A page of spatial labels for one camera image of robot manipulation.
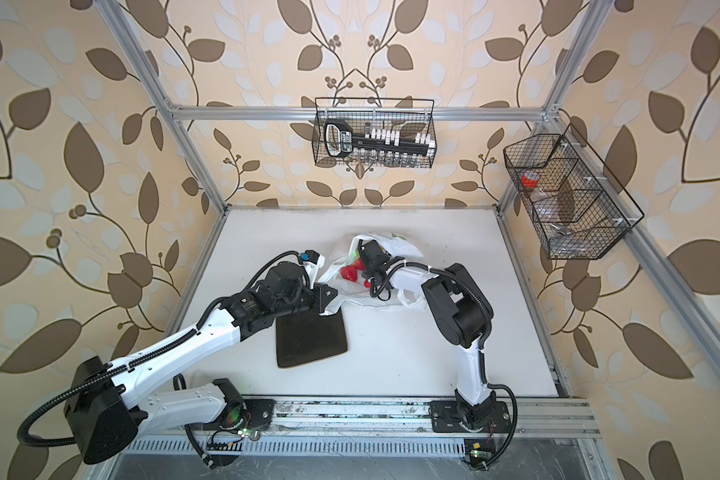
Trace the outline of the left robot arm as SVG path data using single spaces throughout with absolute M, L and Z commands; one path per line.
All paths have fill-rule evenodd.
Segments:
M 286 251 L 267 262 L 238 293 L 213 300 L 189 327 L 133 354 L 103 363 L 83 362 L 72 386 L 20 424 L 27 447 L 75 445 L 82 460 L 108 460 L 151 430 L 220 421 L 241 404 L 227 379 L 160 395 L 170 380 L 212 354 L 242 343 L 276 319 L 322 314 L 337 295 L 316 280 L 325 258 L 314 250 Z

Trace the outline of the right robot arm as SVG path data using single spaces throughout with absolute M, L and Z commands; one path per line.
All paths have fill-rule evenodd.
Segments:
M 454 398 L 429 404 L 432 430 L 482 435 L 465 447 L 465 463 L 472 470 L 489 470 L 508 449 L 518 424 L 513 390 L 488 380 L 485 345 L 494 318 L 490 302 L 460 263 L 433 268 L 393 256 L 375 240 L 361 240 L 358 254 L 373 298 L 392 291 L 421 294 L 438 331 L 455 346 Z

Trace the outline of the white plastic bag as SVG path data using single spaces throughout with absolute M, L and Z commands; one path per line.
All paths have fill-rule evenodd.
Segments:
M 340 269 L 353 265 L 359 259 L 358 242 L 376 240 L 390 255 L 391 260 L 382 274 L 364 278 L 358 271 L 358 281 L 346 281 L 340 276 Z M 424 259 L 422 251 L 407 238 L 391 232 L 359 234 L 351 242 L 339 244 L 331 256 L 332 262 L 318 281 L 338 290 L 338 296 L 328 305 L 326 315 L 337 313 L 341 307 L 355 305 L 379 311 L 401 311 L 428 309 L 422 291 L 425 281 L 433 275 L 428 269 L 413 267 Z

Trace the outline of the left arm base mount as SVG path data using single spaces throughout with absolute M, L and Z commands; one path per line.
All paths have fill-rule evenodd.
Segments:
M 273 399 L 246 399 L 225 410 L 214 422 L 184 426 L 194 452 L 209 469 L 231 465 L 247 443 L 258 441 L 274 417 Z

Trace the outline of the black square plate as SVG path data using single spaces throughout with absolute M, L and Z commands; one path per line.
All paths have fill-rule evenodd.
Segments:
M 276 360 L 280 369 L 293 368 L 348 351 L 341 311 L 322 316 L 315 311 L 277 318 Z

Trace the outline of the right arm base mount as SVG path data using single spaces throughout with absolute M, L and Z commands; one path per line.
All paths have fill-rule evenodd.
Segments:
M 506 402 L 491 393 L 477 405 L 456 396 L 455 400 L 429 403 L 429 417 L 435 433 L 473 433 L 478 439 L 465 441 L 465 462 L 472 470 L 489 470 L 513 439 L 517 422 Z

